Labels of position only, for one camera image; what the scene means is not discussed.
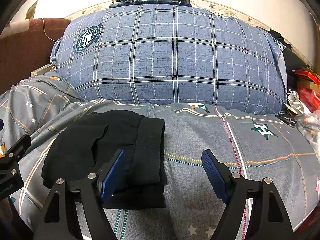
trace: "white cable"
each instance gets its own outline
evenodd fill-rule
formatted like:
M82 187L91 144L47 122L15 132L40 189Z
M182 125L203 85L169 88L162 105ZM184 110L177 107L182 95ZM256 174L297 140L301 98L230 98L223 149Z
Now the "white cable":
M55 41L55 40L53 40L53 39L49 38L49 37L48 37L48 35L45 33L45 28L44 28L44 19L43 19L43 18L41 18L41 19L43 20L43 31L44 31L44 35L45 35L49 40L52 40L52 41L54 41L54 42L57 42L57 41Z

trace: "red dashed line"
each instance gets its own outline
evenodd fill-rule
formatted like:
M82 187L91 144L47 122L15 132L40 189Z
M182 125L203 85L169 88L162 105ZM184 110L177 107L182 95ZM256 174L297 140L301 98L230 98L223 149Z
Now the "red dashed line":
M237 163L237 166L238 166L238 172L239 172L240 174L242 174L242 173L241 173L241 165L240 165L240 162L239 162L239 159L238 159L238 154L237 154L237 152L236 152L235 146L233 145L233 141L231 140L231 136L230 136L229 131L228 131L228 128L227 128L227 126L226 126L226 122L225 122L225 121L220 117L220 115L218 114L218 112L217 112L217 110L216 110L216 109L217 109L216 106L214 106L213 109L214 109L216 115L219 117L220 121L222 121L222 123L223 123L224 130L226 131L226 134L227 134L227 136L228 136L228 138L229 138L229 142L230 142L230 144L231 144L233 153L234 153L234 155L235 155L235 157L236 157L236 163ZM244 216L244 219L243 219L242 240L244 240L244 238L245 238L245 227L246 227L246 225L247 225L247 207L244 207L243 216Z

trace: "floral wallpaper border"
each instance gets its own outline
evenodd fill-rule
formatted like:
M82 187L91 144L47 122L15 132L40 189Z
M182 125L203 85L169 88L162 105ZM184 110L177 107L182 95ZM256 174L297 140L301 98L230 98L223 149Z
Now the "floral wallpaper border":
M99 3L87 8L84 8L80 11L77 11L75 13L72 13L68 16L66 16L66 19L69 20L74 20L77 19L83 15L87 15L93 12L98 12L98 11L102 11L102 10L106 10L109 8L109 5L112 3L111 1L107 1L107 2L103 2L103 3ZM243 13L240 11L237 11L233 8L230 8L228 6L219 4L219 3L215 3L212 1L207 1L207 0L190 0L191 5L194 8L201 8L201 9L206 9L212 12L217 12L220 14L224 14L224 15L230 15L234 18L237 18L239 20L242 20L244 22L246 22L247 24L253 26L253 27L260 27L263 28L265 30L270 30L270 27L265 25L264 23L258 21L257 19ZM303 56L292 44L292 51L299 57L301 58L306 64L308 64L311 68L313 68L313 65L307 60L307 58L305 56Z

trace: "black folded pants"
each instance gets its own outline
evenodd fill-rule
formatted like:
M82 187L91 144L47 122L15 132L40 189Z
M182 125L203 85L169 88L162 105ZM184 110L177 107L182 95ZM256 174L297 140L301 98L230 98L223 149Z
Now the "black folded pants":
M44 161L43 184L51 188L58 178L67 183L82 179L123 149L124 171L104 208L165 207L163 140L162 119L125 110L91 113L68 125L55 139ZM80 194L76 199L81 201Z

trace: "metal screw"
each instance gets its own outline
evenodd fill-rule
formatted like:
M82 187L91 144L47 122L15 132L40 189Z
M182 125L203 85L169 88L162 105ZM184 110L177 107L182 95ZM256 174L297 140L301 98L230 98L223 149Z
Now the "metal screw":
M238 173L238 172L233 172L233 173L232 173L232 177L234 177L235 179L239 179L239 178L240 178L240 173Z
M90 173L90 174L88 175L88 178L89 178L89 179L94 179L95 177L97 177L97 174L95 174L94 172L92 172L92 173Z
M57 179L56 182L57 182L58 185L60 185L60 184L64 183L64 179Z
M271 184L271 183L272 183L272 180L269 179L269 178L265 178L265 179L264 179L264 182L267 183L267 184Z

